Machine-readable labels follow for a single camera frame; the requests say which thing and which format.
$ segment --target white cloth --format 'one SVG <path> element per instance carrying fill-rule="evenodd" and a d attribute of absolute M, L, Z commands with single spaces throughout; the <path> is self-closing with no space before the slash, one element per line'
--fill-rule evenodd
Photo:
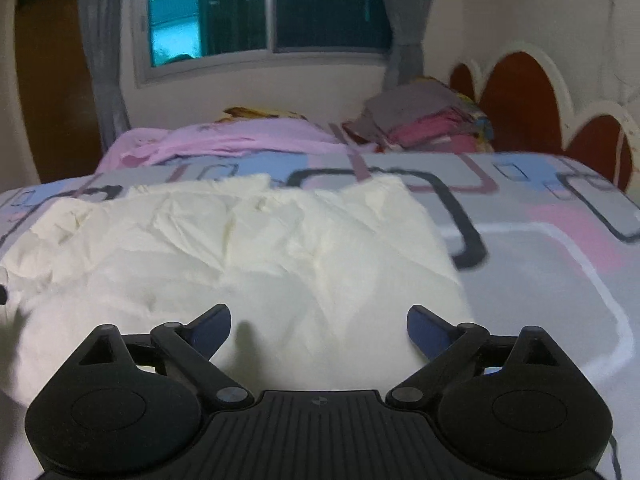
<path fill-rule="evenodd" d="M 226 303 L 232 333 L 212 361 L 254 393 L 384 396 L 424 364 L 406 335 L 413 304 L 471 320 L 440 234 L 394 176 L 337 192 L 272 190 L 254 175 L 61 198 L 0 265 L 0 359 L 13 356 L 1 386 L 23 404 L 103 323 L 147 333 Z"/>

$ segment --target brown door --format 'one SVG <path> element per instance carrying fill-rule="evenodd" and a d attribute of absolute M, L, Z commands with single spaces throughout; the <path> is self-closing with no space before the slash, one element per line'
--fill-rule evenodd
<path fill-rule="evenodd" d="M 15 58 L 24 123 L 41 181 L 93 173 L 100 162 L 100 134 L 78 1 L 18 0 Z"/>

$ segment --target scalloped headboard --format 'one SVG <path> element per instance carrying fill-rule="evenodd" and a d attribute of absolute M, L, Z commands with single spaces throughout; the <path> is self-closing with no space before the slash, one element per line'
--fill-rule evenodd
<path fill-rule="evenodd" d="M 464 60 L 453 69 L 449 85 L 487 114 L 497 152 L 570 156 L 612 182 L 618 173 L 618 187 L 640 199 L 637 123 L 609 101 L 594 102 L 576 115 L 558 67 L 537 47 L 511 44 L 484 73 L 473 60 Z"/>

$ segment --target patterned bedsheet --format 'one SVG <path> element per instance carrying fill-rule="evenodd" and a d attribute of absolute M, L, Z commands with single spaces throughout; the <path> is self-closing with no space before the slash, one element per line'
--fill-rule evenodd
<path fill-rule="evenodd" d="M 0 195 L 0 256 L 55 197 L 110 200 L 134 184 L 253 173 L 270 174 L 274 186 L 337 189 L 379 172 L 399 175 L 439 226 L 475 321 L 508 335 L 543 326 L 611 408 L 623 473 L 640 470 L 634 342 L 640 209 L 570 159 L 526 153 L 176 159 Z M 615 478 L 607 455 L 599 471 Z"/>

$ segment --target black mechanical device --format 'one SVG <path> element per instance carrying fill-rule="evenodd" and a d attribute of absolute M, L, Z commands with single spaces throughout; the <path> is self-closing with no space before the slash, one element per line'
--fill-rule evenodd
<path fill-rule="evenodd" d="M 539 327 L 495 336 L 414 306 L 408 335 L 430 362 L 384 400 L 255 400 L 209 362 L 230 329 L 222 304 L 145 335 L 95 328 L 27 411 L 41 479 L 600 478 L 609 410 Z"/>

